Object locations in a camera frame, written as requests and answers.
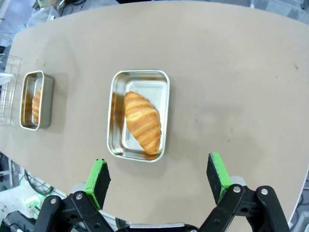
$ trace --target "metal wire rack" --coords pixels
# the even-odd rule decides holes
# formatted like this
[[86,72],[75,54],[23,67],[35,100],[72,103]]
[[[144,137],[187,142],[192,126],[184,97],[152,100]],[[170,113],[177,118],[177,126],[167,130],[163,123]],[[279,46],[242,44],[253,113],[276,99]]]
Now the metal wire rack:
[[21,58],[0,54],[0,72],[13,74],[13,79],[0,86],[0,126],[10,126],[12,123],[12,107],[15,94],[16,80]]

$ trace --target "croissant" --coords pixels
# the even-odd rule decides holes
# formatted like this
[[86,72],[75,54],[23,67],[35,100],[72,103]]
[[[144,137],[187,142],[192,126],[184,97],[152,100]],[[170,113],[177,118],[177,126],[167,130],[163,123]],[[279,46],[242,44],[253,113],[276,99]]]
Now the croissant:
[[160,145],[160,115],[143,96],[127,92],[124,100],[126,125],[146,153],[154,155]]
[[39,110],[40,110],[40,99],[41,99],[42,89],[35,93],[32,99],[32,115],[35,124],[39,123]]

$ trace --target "metal tray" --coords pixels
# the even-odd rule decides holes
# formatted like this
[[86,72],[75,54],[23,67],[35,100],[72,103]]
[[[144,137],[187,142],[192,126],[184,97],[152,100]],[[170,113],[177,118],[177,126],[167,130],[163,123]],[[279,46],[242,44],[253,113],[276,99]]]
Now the metal tray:
[[[53,97],[54,79],[42,71],[29,72],[25,75],[23,93],[20,104],[20,126],[27,130],[36,131],[50,125],[51,106]],[[40,90],[39,123],[34,123],[32,115],[32,99]]]
[[[124,96],[134,91],[146,98],[159,112],[161,140],[155,155],[147,154],[126,126]],[[169,109],[169,77],[160,70],[127,70],[118,72],[111,86],[107,127],[107,147],[116,157],[155,162],[165,149]]]

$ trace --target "floor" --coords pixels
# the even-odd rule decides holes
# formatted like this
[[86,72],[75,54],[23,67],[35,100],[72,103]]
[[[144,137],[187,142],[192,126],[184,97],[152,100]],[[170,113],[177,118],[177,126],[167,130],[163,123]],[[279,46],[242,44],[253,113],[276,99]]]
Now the floor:
[[[249,7],[251,4],[250,0],[207,0],[207,1],[229,3],[229,4],[246,6],[246,7]],[[11,45],[15,34],[27,28],[28,20],[30,19],[33,13],[33,9],[32,9],[33,3],[34,3],[34,0],[11,0],[9,7],[7,11],[5,12],[4,20],[0,20],[0,45],[2,46]],[[66,7],[65,10],[63,11],[63,15],[73,14],[79,11],[85,11],[88,9],[98,8],[102,6],[117,5],[117,4],[118,2],[116,0],[87,0],[86,3],[82,7],[81,6]],[[6,161],[3,162],[3,160],[5,159],[6,158],[0,157],[1,163],[6,163]],[[2,168],[3,170],[8,169],[6,165],[4,165]],[[15,186],[16,184],[18,185],[18,182],[19,182],[19,176],[15,175],[13,177],[14,185]],[[9,187],[10,185],[9,185],[8,177],[3,177],[0,183],[0,188],[1,188],[0,191],[5,190]],[[309,176],[307,176],[307,181],[305,182],[305,187],[302,192],[302,196],[300,198],[296,212],[291,221],[292,224],[295,224],[296,222],[298,222],[298,224],[292,226],[293,232],[304,231],[304,227],[301,227],[299,225],[299,222],[300,222],[300,218],[302,218],[303,212],[305,211],[309,211]]]

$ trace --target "table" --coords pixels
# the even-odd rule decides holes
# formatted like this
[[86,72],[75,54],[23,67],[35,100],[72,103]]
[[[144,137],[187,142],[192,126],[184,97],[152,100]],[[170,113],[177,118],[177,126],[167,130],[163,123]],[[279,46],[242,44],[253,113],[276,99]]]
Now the table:
[[[287,220],[308,167],[309,28],[255,9],[194,1],[143,2],[65,16],[19,33],[13,120],[0,150],[69,193],[106,159],[104,211],[135,223],[200,226],[215,206],[209,152],[248,187],[272,186]],[[160,69],[170,78],[168,137],[156,163],[112,156],[107,117],[114,74]],[[18,125],[25,73],[55,78],[52,123]],[[229,231],[248,231],[244,218]]]

